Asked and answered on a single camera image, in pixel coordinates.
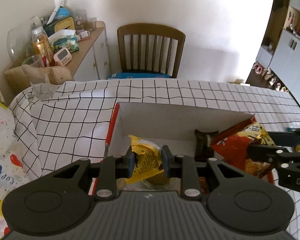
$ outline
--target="blue package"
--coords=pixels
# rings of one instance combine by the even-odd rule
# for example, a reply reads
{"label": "blue package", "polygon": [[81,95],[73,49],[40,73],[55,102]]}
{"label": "blue package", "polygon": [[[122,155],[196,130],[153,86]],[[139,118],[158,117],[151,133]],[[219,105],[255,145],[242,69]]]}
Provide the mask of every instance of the blue package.
{"label": "blue package", "polygon": [[55,20],[57,19],[61,19],[61,18],[65,18],[65,17],[69,17],[70,16],[70,12],[68,9],[60,7],[56,16],[54,17]]}
{"label": "blue package", "polygon": [[109,76],[109,79],[126,79],[126,78],[170,78],[167,74],[153,73],[127,73],[121,72]]}

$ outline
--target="checkered tablecloth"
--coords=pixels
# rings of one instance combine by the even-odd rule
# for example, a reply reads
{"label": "checkered tablecloth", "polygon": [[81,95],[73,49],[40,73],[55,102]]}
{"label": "checkered tablecloth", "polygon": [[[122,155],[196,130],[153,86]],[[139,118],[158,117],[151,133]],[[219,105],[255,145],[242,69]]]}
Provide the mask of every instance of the checkered tablecloth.
{"label": "checkered tablecloth", "polygon": [[[177,79],[68,81],[46,101],[38,100],[28,88],[13,100],[10,109],[29,178],[82,157],[99,162],[116,102],[226,109],[255,114],[268,131],[300,128],[300,108],[289,93],[257,87]],[[278,185],[276,172],[274,176]],[[287,231],[300,240],[300,193],[286,191],[296,203]]]}

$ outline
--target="orange liquid bottle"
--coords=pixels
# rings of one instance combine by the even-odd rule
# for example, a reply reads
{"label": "orange liquid bottle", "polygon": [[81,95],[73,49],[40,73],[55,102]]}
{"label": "orange liquid bottle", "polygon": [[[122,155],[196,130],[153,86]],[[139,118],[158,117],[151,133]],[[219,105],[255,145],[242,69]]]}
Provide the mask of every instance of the orange liquid bottle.
{"label": "orange liquid bottle", "polygon": [[53,52],[48,40],[48,36],[42,27],[32,31],[32,45],[36,54],[41,54],[45,67],[55,66]]}

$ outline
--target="cardboard box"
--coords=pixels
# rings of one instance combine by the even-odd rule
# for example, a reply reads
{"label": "cardboard box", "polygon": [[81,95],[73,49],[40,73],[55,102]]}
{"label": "cardboard box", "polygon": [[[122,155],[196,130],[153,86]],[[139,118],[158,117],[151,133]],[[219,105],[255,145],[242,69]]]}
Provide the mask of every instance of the cardboard box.
{"label": "cardboard box", "polygon": [[125,155],[134,135],[162,147],[168,145],[173,155],[194,157],[194,130],[222,132],[251,114],[195,106],[153,103],[117,103],[106,137],[105,157]]}

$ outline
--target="chair backrest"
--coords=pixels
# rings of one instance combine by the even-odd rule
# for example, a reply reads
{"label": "chair backrest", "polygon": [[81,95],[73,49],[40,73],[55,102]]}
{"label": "chair backrest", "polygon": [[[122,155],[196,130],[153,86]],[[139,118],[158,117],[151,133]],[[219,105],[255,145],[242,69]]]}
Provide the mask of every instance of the chair backrest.
{"label": "chair backrest", "polygon": [[[169,47],[167,50],[167,57],[166,57],[166,64],[163,73],[168,74],[169,66],[170,66],[170,58],[171,58],[171,50],[172,50],[172,41],[178,41],[177,49],[175,53],[174,65],[172,70],[172,77],[176,78],[178,75],[179,65],[181,61],[183,45],[186,40],[186,35],[169,26],[160,25],[160,24],[150,24],[150,23],[135,23],[135,24],[128,24],[121,26],[118,28],[118,43],[119,43],[119,54],[120,54],[120,62],[121,62],[121,69],[123,72],[127,70],[136,70],[140,71],[141,69],[141,36],[146,35],[145,41],[145,54],[144,54],[144,70],[149,72],[156,72],[155,71],[155,62],[156,62],[156,54],[157,54],[157,37],[161,36],[161,46],[160,46],[160,53],[159,53],[159,64],[158,64],[158,72],[162,73],[162,65],[163,65],[163,58],[164,58],[164,50],[165,50],[165,40],[169,38]],[[127,69],[127,60],[126,60],[126,48],[124,42],[124,36],[130,35],[130,69]],[[137,48],[137,68],[134,68],[134,44],[133,44],[133,35],[138,35],[138,48]],[[151,69],[149,65],[149,36],[153,35],[153,49],[152,49],[152,58],[151,60]]]}

